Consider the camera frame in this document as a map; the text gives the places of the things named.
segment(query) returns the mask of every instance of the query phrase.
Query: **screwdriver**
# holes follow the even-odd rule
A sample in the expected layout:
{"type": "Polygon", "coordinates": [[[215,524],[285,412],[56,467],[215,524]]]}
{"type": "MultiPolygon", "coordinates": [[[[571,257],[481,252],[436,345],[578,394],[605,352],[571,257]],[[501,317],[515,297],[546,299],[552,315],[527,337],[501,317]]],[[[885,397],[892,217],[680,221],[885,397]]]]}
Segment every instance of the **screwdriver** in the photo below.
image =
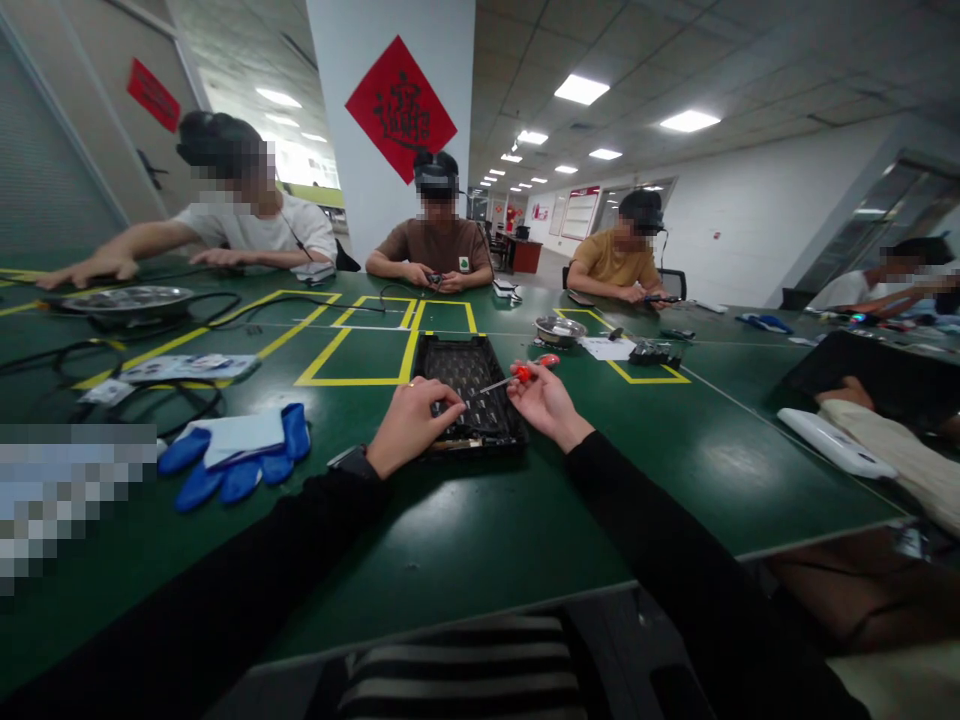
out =
{"type": "MultiPolygon", "coordinates": [[[[536,360],[533,361],[534,365],[540,365],[542,367],[553,367],[554,365],[560,364],[560,358],[554,355],[553,353],[547,353],[546,355],[541,355],[536,360]]],[[[512,377],[508,377],[506,380],[501,380],[500,382],[494,383],[493,385],[488,385],[483,390],[477,393],[477,395],[483,395],[486,392],[490,392],[494,388],[498,388],[501,385],[506,385],[508,382],[517,378],[520,382],[530,382],[530,370],[524,366],[519,365],[514,372],[512,377]]]]}

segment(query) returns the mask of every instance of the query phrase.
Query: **ceiling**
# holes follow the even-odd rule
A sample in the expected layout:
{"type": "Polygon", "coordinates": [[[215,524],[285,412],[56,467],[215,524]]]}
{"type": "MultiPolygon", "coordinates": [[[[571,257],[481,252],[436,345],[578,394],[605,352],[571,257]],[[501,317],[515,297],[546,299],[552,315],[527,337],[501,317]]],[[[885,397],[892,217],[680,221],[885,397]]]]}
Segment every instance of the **ceiling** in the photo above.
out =
{"type": "MultiPolygon", "coordinates": [[[[315,65],[305,0],[172,1],[215,110],[292,142],[312,142],[301,130],[329,138],[317,73],[280,35],[315,65]]],[[[497,187],[538,176],[542,191],[903,110],[960,129],[958,38],[960,0],[477,0],[469,184],[497,168],[497,187]],[[571,72],[611,89],[590,106],[554,97],[571,72]],[[658,127],[687,109],[722,122],[658,127]],[[523,129],[550,137],[521,145],[519,165],[500,160],[523,129]],[[588,157],[601,147],[623,156],[588,157]]],[[[333,159],[331,144],[314,145],[333,159]]]]}

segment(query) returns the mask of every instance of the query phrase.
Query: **door handle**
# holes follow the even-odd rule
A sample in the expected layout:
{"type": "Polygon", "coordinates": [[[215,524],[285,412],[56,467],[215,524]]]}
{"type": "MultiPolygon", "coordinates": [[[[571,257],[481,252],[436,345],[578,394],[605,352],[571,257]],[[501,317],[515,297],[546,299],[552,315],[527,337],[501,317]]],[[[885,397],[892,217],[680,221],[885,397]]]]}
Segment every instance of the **door handle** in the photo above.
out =
{"type": "Polygon", "coordinates": [[[150,176],[150,182],[153,183],[153,186],[157,190],[163,190],[163,185],[160,184],[160,181],[157,180],[157,175],[169,175],[169,170],[161,170],[160,168],[155,168],[150,164],[150,160],[147,159],[147,154],[143,150],[137,149],[137,155],[140,156],[140,162],[143,163],[143,169],[147,171],[147,175],[150,176]]]}

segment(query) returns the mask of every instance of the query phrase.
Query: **black sleeve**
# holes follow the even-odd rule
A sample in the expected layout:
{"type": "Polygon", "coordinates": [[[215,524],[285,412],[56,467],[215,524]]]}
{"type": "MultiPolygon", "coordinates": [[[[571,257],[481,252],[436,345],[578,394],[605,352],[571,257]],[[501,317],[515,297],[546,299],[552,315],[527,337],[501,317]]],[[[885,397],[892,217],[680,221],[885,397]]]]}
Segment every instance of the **black sleeve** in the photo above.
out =
{"type": "Polygon", "coordinates": [[[229,690],[389,499],[386,483],[309,478],[0,706],[4,718],[188,718],[229,690]]]}
{"type": "Polygon", "coordinates": [[[587,437],[566,465],[637,581],[683,636],[718,717],[869,720],[733,556],[603,435],[587,437]]]}

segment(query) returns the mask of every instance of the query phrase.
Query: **white t-shirt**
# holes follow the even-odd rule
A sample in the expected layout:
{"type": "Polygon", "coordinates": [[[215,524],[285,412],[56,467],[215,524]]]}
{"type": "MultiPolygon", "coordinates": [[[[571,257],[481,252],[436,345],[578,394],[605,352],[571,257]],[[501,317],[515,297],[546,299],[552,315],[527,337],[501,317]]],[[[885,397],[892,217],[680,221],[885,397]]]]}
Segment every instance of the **white t-shirt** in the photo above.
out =
{"type": "Polygon", "coordinates": [[[862,302],[879,300],[892,295],[899,290],[909,287],[903,283],[877,283],[872,288],[867,285],[867,279],[860,270],[841,275],[832,280],[810,301],[809,306],[817,310],[827,310],[832,307],[857,305],[862,302]]]}
{"type": "Polygon", "coordinates": [[[272,218],[258,218],[249,205],[229,202],[222,193],[216,193],[207,202],[191,203],[174,220],[193,229],[209,247],[226,242],[234,250],[300,252],[295,232],[304,247],[323,253],[335,263],[337,242],[323,210],[309,200],[282,195],[280,215],[272,218]]]}

